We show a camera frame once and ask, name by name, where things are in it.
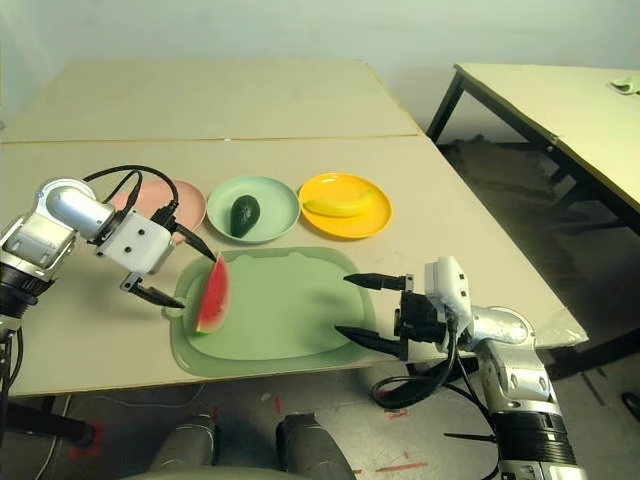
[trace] white wall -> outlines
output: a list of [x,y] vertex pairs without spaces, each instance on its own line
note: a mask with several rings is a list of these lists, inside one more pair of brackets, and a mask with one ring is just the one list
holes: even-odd
[[[5,85],[16,107],[78,57],[361,58],[423,126],[455,62],[640,68],[639,0],[5,1],[21,10],[14,37],[39,47],[22,48],[23,63],[38,69],[38,50],[46,57],[35,80],[25,70],[24,85]],[[20,69],[18,56],[5,55],[5,68]],[[475,101],[461,107],[447,138],[513,138]]]

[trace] black cable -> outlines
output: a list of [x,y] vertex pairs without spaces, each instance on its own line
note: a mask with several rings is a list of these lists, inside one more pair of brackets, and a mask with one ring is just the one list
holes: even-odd
[[138,180],[136,181],[136,184],[134,185],[131,192],[129,192],[129,195],[127,196],[127,203],[124,205],[124,208],[122,209],[122,213],[125,216],[129,214],[133,206],[138,201],[138,195],[140,194],[140,189],[142,188],[142,174],[140,173],[139,170],[134,170],[134,171],[138,172],[140,176],[138,177]]
[[[447,322],[447,331],[449,332],[447,359],[435,367],[438,370],[438,375],[435,379],[417,375],[385,378],[371,387],[373,400],[384,409],[399,410],[415,405],[440,388],[449,378],[457,356],[456,341],[458,336],[453,319]],[[390,391],[383,390],[387,385],[398,382],[405,383]]]
[[467,374],[467,370],[464,368],[464,365],[462,363],[462,359],[460,358],[460,352],[459,351],[456,352],[456,361],[458,362],[458,368],[460,369],[460,373],[462,374],[462,379],[464,380],[464,383],[467,386],[467,390],[469,390],[469,393],[473,397],[474,403],[482,405],[480,403],[480,398],[478,397],[478,394],[476,393],[475,389],[473,388],[473,385],[471,385],[471,381],[469,380],[469,375]]
[[169,206],[173,211],[178,208],[178,189],[176,188],[175,183],[171,180],[167,175],[162,173],[160,170],[156,170],[155,168],[147,167],[145,165],[118,165],[117,167],[107,168],[105,170],[100,170],[99,172],[92,173],[91,175],[87,175],[82,180],[85,182],[90,182],[91,180],[95,180],[96,178],[104,177],[105,175],[110,175],[116,172],[124,172],[128,170],[140,170],[142,172],[152,173],[162,180],[169,186],[171,189],[171,195],[173,196],[173,200],[169,203]]
[[[473,385],[469,380],[469,375],[467,374],[467,370],[464,368],[464,364],[462,363],[462,359],[460,358],[459,352],[456,352],[456,359],[458,361],[458,367],[460,368],[460,373],[462,374],[462,379],[465,385],[467,386],[467,388],[469,389],[469,393],[465,392],[461,388],[458,388],[455,385],[452,385],[450,383],[445,384],[444,387],[448,388],[453,392],[456,392],[458,395],[463,396],[464,398],[472,402],[476,407],[478,407],[478,410],[480,410],[480,413],[482,413],[482,416],[489,424],[489,427],[491,427],[491,431],[495,434],[496,429],[495,429],[495,426],[493,425],[493,420],[491,419],[491,413],[489,413],[489,409],[485,407],[484,404],[480,401],[478,394],[473,388]],[[500,455],[498,454],[498,460],[496,461],[496,464],[493,467],[493,470],[491,471],[491,473],[482,477],[480,480],[491,480],[499,473],[499,469],[500,469]]]
[[118,184],[118,186],[114,188],[109,195],[106,196],[106,198],[102,201],[102,203],[107,203],[113,197],[115,197],[116,193],[120,191],[120,189],[124,186],[124,184],[127,183],[127,181],[136,174],[138,175],[138,181],[142,182],[142,173],[140,173],[140,170],[130,171],[129,173],[127,173],[127,175],[125,175],[125,177],[122,180],[120,180],[120,183]]
[[11,377],[9,377],[9,382],[7,383],[7,390],[11,388],[13,382],[18,378],[18,373],[20,373],[20,367],[22,366],[22,357],[24,356],[24,337],[22,336],[22,327],[18,329],[16,336],[18,337],[18,353],[16,355],[16,364],[13,367],[13,372],[11,372]]
[[463,396],[464,398],[469,400],[471,403],[473,403],[476,407],[478,407],[478,410],[480,410],[480,413],[482,413],[482,416],[484,417],[484,419],[487,421],[487,423],[491,427],[491,430],[493,430],[495,432],[494,427],[493,427],[493,421],[491,420],[491,414],[489,413],[489,410],[487,409],[487,407],[485,407],[482,404],[482,402],[480,402],[480,400],[474,399],[474,397],[471,394],[465,392],[461,388],[458,388],[455,385],[452,385],[450,383],[445,383],[443,385],[443,387],[448,388],[452,392],[456,392],[458,395]]

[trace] watermelon slice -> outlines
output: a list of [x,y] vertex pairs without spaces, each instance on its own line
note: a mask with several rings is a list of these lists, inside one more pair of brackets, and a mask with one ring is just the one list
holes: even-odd
[[230,290],[227,264],[222,255],[218,255],[202,294],[197,333],[211,333],[220,328],[229,307]]

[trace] plate rim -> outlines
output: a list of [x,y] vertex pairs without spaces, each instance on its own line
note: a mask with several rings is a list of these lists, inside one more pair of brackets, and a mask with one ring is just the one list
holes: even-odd
[[[275,236],[271,236],[271,237],[267,237],[261,240],[247,240],[244,238],[238,238],[238,237],[234,237],[231,234],[228,234],[227,232],[223,231],[222,229],[218,228],[218,226],[213,222],[213,220],[211,219],[211,215],[209,214],[209,209],[210,209],[210,202],[213,198],[213,196],[215,195],[215,193],[220,190],[222,187],[224,187],[227,184],[232,184],[235,182],[238,182],[242,179],[246,180],[249,178],[257,178],[257,179],[263,179],[263,180],[268,180],[269,182],[273,182],[273,183],[277,183],[279,184],[281,187],[284,187],[285,190],[287,190],[289,193],[291,193],[292,199],[295,199],[295,203],[298,206],[297,209],[297,213],[295,215],[295,218],[293,219],[293,221],[291,222],[291,225],[289,225],[286,229],[284,229],[282,232],[278,233]],[[229,178],[227,180],[225,180],[224,182],[220,183],[219,185],[217,185],[213,191],[211,193],[209,193],[209,196],[206,199],[206,217],[209,220],[209,223],[211,224],[211,226],[213,228],[216,229],[217,232],[219,232],[222,236],[224,236],[225,238],[228,238],[229,240],[233,240],[234,242],[238,242],[238,243],[244,243],[244,244],[261,244],[261,243],[267,243],[267,242],[271,242],[277,238],[282,237],[283,235],[285,235],[286,233],[289,233],[293,227],[295,227],[296,223],[298,223],[298,220],[300,219],[300,214],[302,212],[302,205],[300,205],[300,199],[298,198],[298,195],[296,195],[296,192],[286,183],[278,180],[277,178],[274,177],[269,177],[267,175],[238,175],[236,177],[232,177]]]
[[[342,234],[342,233],[336,233],[335,231],[332,231],[332,230],[329,230],[329,229],[326,229],[326,228],[322,228],[322,227],[316,225],[309,218],[309,216],[307,215],[307,213],[308,213],[307,209],[303,207],[302,201],[300,200],[300,196],[302,195],[302,192],[304,191],[304,189],[307,186],[307,184],[310,183],[312,180],[315,180],[315,179],[321,178],[321,177],[325,177],[325,176],[332,176],[332,175],[333,176],[337,176],[337,175],[349,176],[349,177],[353,177],[353,178],[356,178],[358,180],[364,181],[364,182],[366,182],[368,184],[373,185],[382,194],[382,197],[385,199],[385,201],[387,202],[387,205],[389,206],[389,216],[388,216],[386,222],[377,231],[375,231],[373,233],[369,233],[369,234],[362,234],[362,235],[345,235],[345,234]],[[385,228],[387,228],[389,226],[389,224],[391,223],[391,219],[393,218],[393,204],[391,203],[391,199],[389,198],[389,195],[387,195],[387,193],[382,188],[380,188],[380,186],[377,183],[369,180],[368,178],[362,177],[360,175],[356,175],[354,173],[349,173],[349,172],[326,172],[326,173],[320,173],[318,175],[314,175],[313,177],[309,178],[300,187],[300,190],[298,192],[298,203],[300,203],[300,210],[302,212],[302,215],[304,216],[304,218],[309,223],[311,223],[311,225],[314,226],[314,228],[317,228],[318,230],[320,230],[322,232],[328,233],[330,235],[334,235],[334,236],[339,237],[339,238],[348,238],[348,239],[357,240],[357,239],[372,237],[373,235],[376,235],[376,234],[382,232]]]

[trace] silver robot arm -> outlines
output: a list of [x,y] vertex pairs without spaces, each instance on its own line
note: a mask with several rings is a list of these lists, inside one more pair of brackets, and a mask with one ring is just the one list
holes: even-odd
[[[336,327],[356,343],[405,361],[409,340],[436,343],[447,352],[448,360],[455,356],[456,348],[477,355],[500,452],[501,480],[587,478],[577,465],[558,400],[536,354],[531,324],[507,308],[472,305],[467,276],[453,257],[441,257],[425,266],[425,294],[413,292],[412,275],[356,274],[345,280],[366,288],[401,291],[394,328],[399,340],[383,339],[363,329]],[[424,380],[406,381],[385,391],[381,398],[372,392],[374,399],[385,408],[409,406],[446,381],[450,369],[441,371],[439,383],[434,381],[431,389]],[[390,378],[376,387],[395,381]]]
[[[166,175],[139,165],[114,167],[87,179],[117,171],[140,174],[139,170],[161,176],[175,190]],[[122,290],[156,305],[181,308],[183,305],[172,297],[141,285],[142,275],[155,273],[173,251],[174,232],[185,235],[187,244],[215,261],[206,244],[175,221],[177,205],[176,191],[169,205],[159,205],[156,214],[147,219],[135,210],[116,211],[99,201],[84,181],[63,178],[43,184],[32,209],[0,237],[0,339],[18,330],[27,307],[35,305],[38,296],[53,284],[78,235],[95,245],[97,257],[109,258],[129,271],[120,285]]]

